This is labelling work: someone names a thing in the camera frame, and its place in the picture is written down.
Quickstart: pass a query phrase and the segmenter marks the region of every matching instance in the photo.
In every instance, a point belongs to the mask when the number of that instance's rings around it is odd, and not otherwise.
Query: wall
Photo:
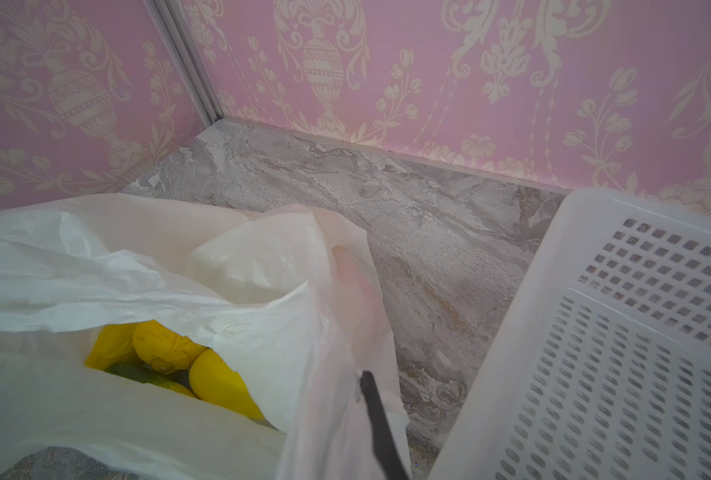
[[[202,128],[141,1],[0,0],[0,209],[120,190]]]
[[[182,4],[230,116],[711,216],[711,2]]]

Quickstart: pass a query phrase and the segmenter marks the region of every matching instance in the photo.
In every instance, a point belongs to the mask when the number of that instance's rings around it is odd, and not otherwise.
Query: basket
[[[431,479],[711,479],[711,218],[563,202]]]

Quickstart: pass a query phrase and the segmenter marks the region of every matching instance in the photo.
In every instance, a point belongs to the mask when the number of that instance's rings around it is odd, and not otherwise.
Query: pink wall
[[[233,117],[711,216],[711,2],[182,4]]]
[[[141,1],[0,0],[0,209],[117,191],[202,128]]]

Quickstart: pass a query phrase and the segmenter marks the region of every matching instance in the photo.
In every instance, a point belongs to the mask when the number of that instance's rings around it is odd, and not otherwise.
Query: pink wallpaper
[[[141,1],[0,0],[0,209],[117,191],[202,128]]]
[[[711,2],[182,4],[233,117],[711,216]]]

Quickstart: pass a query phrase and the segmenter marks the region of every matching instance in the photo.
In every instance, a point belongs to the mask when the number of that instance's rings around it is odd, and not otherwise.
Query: patterned wallpaper
[[[117,191],[202,129],[141,0],[0,0],[0,209]]]
[[[711,2],[182,4],[230,116],[711,216]]]

